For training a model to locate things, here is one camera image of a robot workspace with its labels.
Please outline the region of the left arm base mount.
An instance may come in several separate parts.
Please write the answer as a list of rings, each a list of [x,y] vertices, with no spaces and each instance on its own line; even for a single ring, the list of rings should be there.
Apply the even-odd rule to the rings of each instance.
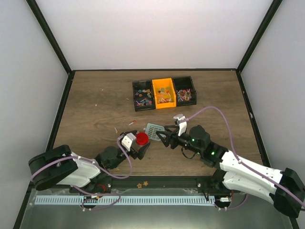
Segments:
[[[110,193],[112,189],[112,178],[94,178],[87,185],[79,188],[88,193]]]

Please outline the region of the orange candy bin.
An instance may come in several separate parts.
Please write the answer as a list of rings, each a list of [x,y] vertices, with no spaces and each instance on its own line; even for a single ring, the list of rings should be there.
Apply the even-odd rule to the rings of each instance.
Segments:
[[[174,108],[177,99],[172,78],[152,80],[156,109]]]

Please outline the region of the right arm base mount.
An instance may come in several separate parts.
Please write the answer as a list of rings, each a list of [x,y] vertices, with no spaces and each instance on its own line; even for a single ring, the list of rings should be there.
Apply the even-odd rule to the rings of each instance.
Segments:
[[[197,190],[205,194],[229,194],[232,189],[226,188],[223,184],[227,172],[216,170],[212,176],[201,176],[196,179]]]

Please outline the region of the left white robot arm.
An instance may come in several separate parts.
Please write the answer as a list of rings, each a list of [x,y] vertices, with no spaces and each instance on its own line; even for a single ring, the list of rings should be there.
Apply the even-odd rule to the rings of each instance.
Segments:
[[[39,191],[55,185],[77,186],[91,193],[97,188],[97,180],[110,175],[123,161],[142,160],[149,137],[136,130],[122,133],[117,146],[108,146],[95,158],[88,159],[72,152],[68,145],[44,152],[29,160],[31,182]]]

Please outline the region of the black candy bin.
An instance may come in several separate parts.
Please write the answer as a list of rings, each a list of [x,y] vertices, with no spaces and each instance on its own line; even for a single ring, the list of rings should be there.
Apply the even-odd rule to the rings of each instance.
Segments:
[[[152,80],[133,82],[132,91],[136,112],[156,109]]]
[[[191,76],[173,77],[172,81],[176,94],[176,106],[197,104],[197,92]]]

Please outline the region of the light blue slotted scoop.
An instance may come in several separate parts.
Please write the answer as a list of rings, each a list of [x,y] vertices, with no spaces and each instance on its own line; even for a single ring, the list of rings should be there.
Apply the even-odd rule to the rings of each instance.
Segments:
[[[157,131],[165,131],[165,128],[161,125],[156,125],[151,123],[148,123],[145,128],[145,133],[147,134],[150,140],[161,141],[161,139],[156,134]]]

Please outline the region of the red jar lid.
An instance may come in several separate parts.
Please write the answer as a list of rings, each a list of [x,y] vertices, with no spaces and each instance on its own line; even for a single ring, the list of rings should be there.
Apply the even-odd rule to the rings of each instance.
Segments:
[[[147,143],[149,143],[148,135],[144,132],[139,132],[136,135],[136,143],[140,146],[146,145]]]

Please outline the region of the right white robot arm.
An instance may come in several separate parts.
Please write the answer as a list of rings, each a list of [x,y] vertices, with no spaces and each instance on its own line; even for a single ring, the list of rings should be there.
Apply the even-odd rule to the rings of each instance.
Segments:
[[[164,131],[156,134],[166,147],[181,146],[199,154],[205,165],[216,168],[221,175],[212,179],[215,191],[230,189],[259,197],[291,218],[299,217],[304,211],[305,185],[294,170],[273,169],[242,158],[213,142],[200,125],[192,127],[189,133],[174,125],[166,126]]]

